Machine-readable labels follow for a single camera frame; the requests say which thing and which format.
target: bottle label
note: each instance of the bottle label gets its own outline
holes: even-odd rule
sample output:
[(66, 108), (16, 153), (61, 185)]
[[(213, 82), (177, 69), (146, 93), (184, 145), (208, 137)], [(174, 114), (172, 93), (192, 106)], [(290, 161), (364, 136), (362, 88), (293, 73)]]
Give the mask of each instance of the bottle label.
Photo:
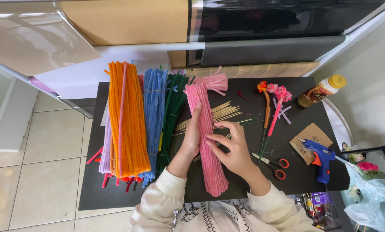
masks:
[(298, 103), (303, 107), (310, 107), (320, 102), (331, 93), (322, 87), (314, 86), (298, 97)]

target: newspaper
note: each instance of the newspaper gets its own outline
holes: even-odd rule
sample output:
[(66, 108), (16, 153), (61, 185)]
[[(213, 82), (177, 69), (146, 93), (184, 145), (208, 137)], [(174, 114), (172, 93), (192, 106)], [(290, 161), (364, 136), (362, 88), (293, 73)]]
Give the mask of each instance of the newspaper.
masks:
[[(245, 66), (221, 67), (220, 73), (226, 73), (227, 78), (268, 78), (268, 77), (299, 77), (319, 66), (318, 61), (286, 64), (260, 64)], [(213, 68), (186, 69), (187, 77), (206, 77), (218, 70)]]

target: blue glue gun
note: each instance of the blue glue gun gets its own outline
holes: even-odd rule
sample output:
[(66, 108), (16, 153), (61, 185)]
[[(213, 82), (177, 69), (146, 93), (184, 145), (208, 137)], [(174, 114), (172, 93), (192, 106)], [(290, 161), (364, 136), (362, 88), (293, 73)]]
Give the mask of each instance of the blue glue gun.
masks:
[(330, 180), (329, 161), (336, 158), (336, 153), (313, 140), (298, 139), (303, 142), (306, 149), (311, 150), (316, 155), (316, 159), (312, 164), (320, 166), (317, 180), (323, 184), (327, 184)]

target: right hand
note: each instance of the right hand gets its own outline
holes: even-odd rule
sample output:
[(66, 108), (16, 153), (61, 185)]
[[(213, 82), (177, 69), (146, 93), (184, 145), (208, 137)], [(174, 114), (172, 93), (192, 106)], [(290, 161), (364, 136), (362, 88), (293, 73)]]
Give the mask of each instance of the right hand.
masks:
[(220, 134), (206, 134), (207, 138), (216, 140), (226, 146), (230, 152), (224, 153), (211, 141), (206, 141), (211, 150), (220, 161), (232, 172), (245, 180), (250, 178), (259, 168), (253, 163), (248, 152), (247, 142), (244, 137), (244, 129), (239, 123), (220, 121), (214, 123), (220, 129), (228, 128), (231, 132), (231, 140)]

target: black table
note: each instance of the black table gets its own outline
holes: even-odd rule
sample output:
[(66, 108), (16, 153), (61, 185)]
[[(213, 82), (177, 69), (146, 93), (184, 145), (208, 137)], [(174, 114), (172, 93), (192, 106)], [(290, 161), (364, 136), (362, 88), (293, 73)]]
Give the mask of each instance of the black table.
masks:
[[(229, 79), (228, 91), (226, 96), (209, 90), (208, 98), (211, 108), (226, 103), (231, 100), (232, 106), (240, 106), (241, 115), (230, 118), (230, 121), (238, 121), (258, 116), (259, 120), (264, 119), (266, 109), (266, 99), (263, 93), (256, 90), (256, 85), (262, 81), (259, 78), (248, 79)], [(341, 157), (336, 138), (334, 136), (329, 119), (322, 103), (318, 103), (313, 107), (302, 108), (297, 104), (297, 96), (311, 86), (315, 85), (312, 77), (297, 78), (268, 78), (268, 82), (284, 85), (293, 93), (293, 100), (284, 103), (284, 107), (292, 106), (286, 111), (286, 115), (292, 124), (288, 124), (283, 118), (278, 119), (274, 132), (268, 141), (266, 151), (273, 151), (273, 155), (264, 154), (265, 158), (285, 158), (289, 161), (290, 166), (285, 169), (286, 179), (278, 180), (273, 176), (272, 170), (263, 162), (260, 163), (260, 169), (263, 174), (285, 194), (324, 192), (324, 185), (316, 180), (319, 167), (316, 165), (307, 166), (301, 156), (289, 144), (289, 141), (300, 133), (309, 124), (315, 123), (327, 136), (334, 142), (329, 148)], [(95, 113), (92, 122), (91, 137), (89, 139), (87, 160), (90, 159), (103, 145), (104, 126), (100, 126), (102, 115), (108, 98), (109, 82), (100, 82), (96, 99)], [(250, 99), (250, 102), (237, 96), (237, 91)], [(271, 98), (271, 119), (275, 111)], [(191, 117), (190, 109), (186, 101), (178, 118), (178, 123), (185, 121)], [(263, 134), (263, 122), (248, 124), (245, 135), (247, 139), (248, 149), (250, 153), (260, 151), (261, 138)], [(216, 133), (227, 135), (229, 130), (219, 130)], [(174, 156), (179, 149), (184, 135), (176, 135), (171, 142), (170, 156)], [(224, 146), (220, 146), (222, 150), (228, 150)], [(125, 193), (126, 183), (120, 182), (119, 186), (115, 185), (115, 178), (111, 178), (106, 188), (102, 188), (104, 175), (98, 172), (98, 162), (91, 162), (85, 165), (84, 180), (82, 183), (81, 198), (79, 202), (79, 210), (92, 210), (103, 208), (120, 208), (135, 206), (140, 202), (140, 198), (145, 189), (142, 183), (135, 183), (131, 186), (129, 193)], [(247, 183), (236, 174), (230, 172), (223, 166), (227, 180), (230, 182), (229, 188), (219, 197), (212, 197), (205, 190), (204, 177), (202, 172), (201, 161), (193, 162), (188, 171), (187, 187), (185, 188), (185, 202), (214, 201), (246, 198), (249, 192)], [(330, 181), (329, 191), (348, 189), (350, 177), (345, 165), (340, 161), (330, 161)]]

